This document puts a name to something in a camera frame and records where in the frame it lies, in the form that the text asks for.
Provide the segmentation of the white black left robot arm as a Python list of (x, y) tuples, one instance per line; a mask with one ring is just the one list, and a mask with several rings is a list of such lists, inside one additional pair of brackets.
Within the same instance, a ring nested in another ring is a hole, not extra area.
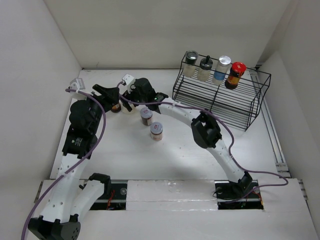
[(97, 136), (99, 124), (106, 128), (106, 113), (119, 102), (119, 88), (93, 86), (94, 93), (82, 87), (70, 86), (69, 93), (84, 96), (70, 106), (69, 128), (62, 148), (62, 160), (56, 180), (39, 197), (48, 201), (38, 217), (28, 216), (24, 230), (29, 230), (39, 240), (76, 240), (80, 235), (81, 219), (99, 198), (113, 196), (111, 178), (93, 173), (83, 187), (81, 175), (94, 149), (102, 140)]

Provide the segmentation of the red-lid brown sauce bottle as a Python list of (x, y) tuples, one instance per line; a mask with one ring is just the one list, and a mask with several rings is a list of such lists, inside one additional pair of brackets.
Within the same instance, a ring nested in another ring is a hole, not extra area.
[(242, 62), (234, 62), (230, 68), (229, 75), (227, 79), (225, 80), (225, 87), (229, 90), (234, 90), (245, 73), (247, 67), (244, 63)]

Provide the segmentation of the small red-cap brown bottle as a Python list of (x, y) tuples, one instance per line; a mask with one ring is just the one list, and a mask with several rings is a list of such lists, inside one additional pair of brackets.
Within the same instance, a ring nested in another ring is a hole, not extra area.
[(119, 113), (121, 111), (122, 107), (121, 104), (115, 104), (112, 108), (111, 108), (111, 112), (112, 113)]

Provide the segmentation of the silver-lid white powder jar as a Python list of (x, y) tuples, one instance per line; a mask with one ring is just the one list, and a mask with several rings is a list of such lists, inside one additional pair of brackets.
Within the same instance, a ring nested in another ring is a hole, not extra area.
[(121, 111), (124, 114), (131, 115), (136, 111), (136, 107), (130, 102), (122, 101), (121, 102)]

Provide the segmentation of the black-pump-lid spice jar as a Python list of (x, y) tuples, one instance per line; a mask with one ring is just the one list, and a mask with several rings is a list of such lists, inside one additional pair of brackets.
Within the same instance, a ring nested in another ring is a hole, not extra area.
[(201, 82), (206, 82), (210, 77), (212, 66), (213, 61), (209, 55), (202, 58), (197, 72), (197, 79)]

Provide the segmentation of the silver-lid blue-label jar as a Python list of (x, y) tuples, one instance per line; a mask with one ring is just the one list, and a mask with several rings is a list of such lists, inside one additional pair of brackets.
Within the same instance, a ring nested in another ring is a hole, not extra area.
[(221, 85), (225, 79), (229, 66), (231, 64), (231, 58), (226, 55), (222, 55), (218, 58), (212, 82), (216, 85)]

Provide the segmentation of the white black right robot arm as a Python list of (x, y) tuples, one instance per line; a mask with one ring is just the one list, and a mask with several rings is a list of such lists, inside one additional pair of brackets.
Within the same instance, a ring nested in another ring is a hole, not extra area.
[(222, 167), (229, 181), (222, 190), (231, 193), (229, 199), (238, 199), (250, 191), (252, 177), (232, 159), (223, 141), (221, 128), (208, 110), (198, 110), (182, 105), (162, 92), (156, 92), (148, 79), (134, 78), (126, 74), (123, 78), (126, 91), (120, 100), (130, 112), (131, 106), (145, 105), (158, 114), (172, 117), (191, 128), (194, 142), (207, 150)]

